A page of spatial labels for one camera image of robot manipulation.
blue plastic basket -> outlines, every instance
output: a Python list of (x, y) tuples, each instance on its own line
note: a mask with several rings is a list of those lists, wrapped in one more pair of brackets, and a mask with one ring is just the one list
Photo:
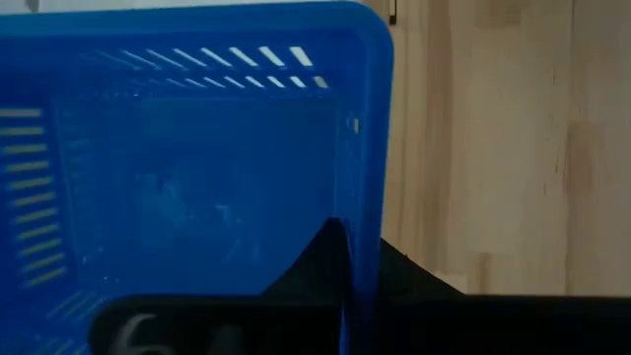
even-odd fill
[(0, 349), (86, 351), (124, 295), (260, 293), (328, 217), (370, 305), (392, 69), (371, 10), (7, 16), (0, 48)]

basket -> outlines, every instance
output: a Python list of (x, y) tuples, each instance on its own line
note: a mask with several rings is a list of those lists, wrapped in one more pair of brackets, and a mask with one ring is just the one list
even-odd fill
[(0, 48), (0, 349), (86, 352), (126, 295), (256, 295), (328, 217), (368, 311), (392, 70), (371, 10), (5, 16)]

light wood panel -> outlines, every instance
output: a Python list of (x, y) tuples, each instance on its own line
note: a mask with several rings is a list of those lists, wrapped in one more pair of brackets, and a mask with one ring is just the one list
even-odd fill
[(398, 0), (384, 238), (469, 293), (631, 296), (628, 18)]

wooden surface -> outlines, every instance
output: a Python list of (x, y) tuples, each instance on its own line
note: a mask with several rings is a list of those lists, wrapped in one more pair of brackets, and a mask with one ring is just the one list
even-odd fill
[(627, 19), (398, 0), (384, 238), (468, 293), (631, 296)]

wooden wall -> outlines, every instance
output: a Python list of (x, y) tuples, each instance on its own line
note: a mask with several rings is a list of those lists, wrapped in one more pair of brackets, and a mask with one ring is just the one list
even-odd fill
[(469, 293), (631, 296), (631, 1), (397, 5), (384, 238)]

